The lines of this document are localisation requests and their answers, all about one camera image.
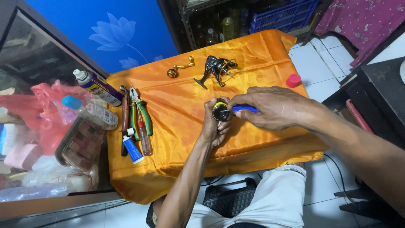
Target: green-handled pliers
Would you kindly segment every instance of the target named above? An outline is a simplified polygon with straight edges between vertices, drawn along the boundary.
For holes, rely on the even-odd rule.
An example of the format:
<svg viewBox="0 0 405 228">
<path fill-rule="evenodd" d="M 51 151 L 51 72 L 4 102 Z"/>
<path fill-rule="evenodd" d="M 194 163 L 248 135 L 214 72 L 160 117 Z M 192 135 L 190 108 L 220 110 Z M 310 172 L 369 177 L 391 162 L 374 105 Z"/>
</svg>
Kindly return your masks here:
<svg viewBox="0 0 405 228">
<path fill-rule="evenodd" d="M 135 140 L 139 140 L 139 129 L 136 124 L 136 120 L 137 120 L 136 109 L 137 108 L 139 108 L 139 110 L 141 111 L 139 114 L 143 115 L 147 134 L 149 136 L 152 136 L 153 135 L 152 122 L 151 122 L 151 118 L 145 108 L 146 102 L 139 99 L 138 93 L 136 92 L 136 90 L 133 86 L 131 87 L 129 94 L 130 94 L 130 98 L 132 100 L 132 104 L 130 106 L 131 127 L 135 131 L 135 134 L 134 134 Z"/>
</svg>

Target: plastic bag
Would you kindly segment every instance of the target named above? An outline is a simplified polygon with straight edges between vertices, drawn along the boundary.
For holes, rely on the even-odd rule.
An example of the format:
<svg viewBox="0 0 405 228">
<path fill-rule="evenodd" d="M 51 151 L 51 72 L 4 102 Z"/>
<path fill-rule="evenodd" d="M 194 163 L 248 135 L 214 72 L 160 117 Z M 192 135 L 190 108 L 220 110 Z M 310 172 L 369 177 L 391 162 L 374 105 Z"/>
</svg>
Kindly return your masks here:
<svg viewBox="0 0 405 228">
<path fill-rule="evenodd" d="M 34 95 L 3 95 L 0 106 L 19 115 L 34 132 L 39 132 L 39 144 L 45 155 L 55 150 L 77 118 L 74 110 L 62 104 L 63 97 L 70 95 L 81 100 L 95 96 L 79 86 L 64 86 L 59 80 L 49 86 L 46 83 L 33 86 Z"/>
<path fill-rule="evenodd" d="M 15 187 L 0 190 L 0 202 L 61 197 L 68 194 L 64 183 L 45 184 L 40 187 Z"/>
<path fill-rule="evenodd" d="M 94 191 L 98 185 L 98 167 L 80 172 L 72 166 L 62 166 L 55 156 L 41 156 L 21 182 L 22 186 L 35 187 L 47 183 L 64 183 L 67 191 Z"/>
</svg>

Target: blue spray can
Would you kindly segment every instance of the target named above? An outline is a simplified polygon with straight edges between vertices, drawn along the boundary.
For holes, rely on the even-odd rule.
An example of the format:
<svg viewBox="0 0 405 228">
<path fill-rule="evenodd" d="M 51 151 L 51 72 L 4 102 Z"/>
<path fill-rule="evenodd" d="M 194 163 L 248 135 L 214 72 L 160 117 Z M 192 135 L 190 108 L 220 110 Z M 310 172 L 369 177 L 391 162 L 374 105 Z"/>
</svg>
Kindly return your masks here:
<svg viewBox="0 0 405 228">
<path fill-rule="evenodd" d="M 145 159 L 142 154 L 140 153 L 140 151 L 138 150 L 138 148 L 136 148 L 134 142 L 132 141 L 131 137 L 128 136 L 124 136 L 124 139 L 122 140 L 122 142 L 125 145 L 125 148 L 127 148 L 128 150 L 128 154 L 132 159 L 132 162 L 134 163 L 134 165 L 140 161 L 142 161 L 143 159 Z"/>
<path fill-rule="evenodd" d="M 91 71 L 75 70 L 73 74 L 76 76 L 77 84 L 83 89 L 99 96 L 103 101 L 114 107 L 118 107 L 122 104 L 124 96 L 95 73 Z"/>
</svg>

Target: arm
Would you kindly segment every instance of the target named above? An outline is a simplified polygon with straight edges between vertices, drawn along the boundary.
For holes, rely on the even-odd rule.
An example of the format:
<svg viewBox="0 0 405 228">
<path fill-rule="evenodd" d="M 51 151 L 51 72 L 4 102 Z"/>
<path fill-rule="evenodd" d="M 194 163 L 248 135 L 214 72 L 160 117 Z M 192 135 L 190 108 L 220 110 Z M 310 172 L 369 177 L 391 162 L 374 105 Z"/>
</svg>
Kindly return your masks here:
<svg viewBox="0 0 405 228">
<path fill-rule="evenodd" d="M 197 199 L 205 165 L 212 147 L 221 143 L 230 128 L 230 121 L 218 126 L 212 116 L 212 108 L 216 98 L 204 104 L 205 117 L 202 131 L 175 183 L 163 201 L 158 217 L 157 228 L 183 228 L 190 219 L 191 212 Z"/>
<path fill-rule="evenodd" d="M 249 104 L 237 117 L 257 127 L 281 130 L 300 126 L 312 131 L 388 204 L 405 216 L 405 151 L 335 115 L 324 105 L 287 88 L 251 87 L 228 104 Z"/>
</svg>

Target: blue plastic crate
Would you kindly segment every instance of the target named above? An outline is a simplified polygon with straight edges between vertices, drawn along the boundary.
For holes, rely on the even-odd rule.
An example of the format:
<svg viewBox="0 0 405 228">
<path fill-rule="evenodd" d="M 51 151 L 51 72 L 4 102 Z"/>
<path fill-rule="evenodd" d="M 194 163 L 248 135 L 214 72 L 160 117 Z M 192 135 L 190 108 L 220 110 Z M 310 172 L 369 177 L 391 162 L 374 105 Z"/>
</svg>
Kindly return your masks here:
<svg viewBox="0 0 405 228">
<path fill-rule="evenodd" d="M 308 24 L 318 0 L 289 0 L 287 5 L 261 14 L 253 14 L 250 34 L 267 29 L 290 32 Z"/>
</svg>

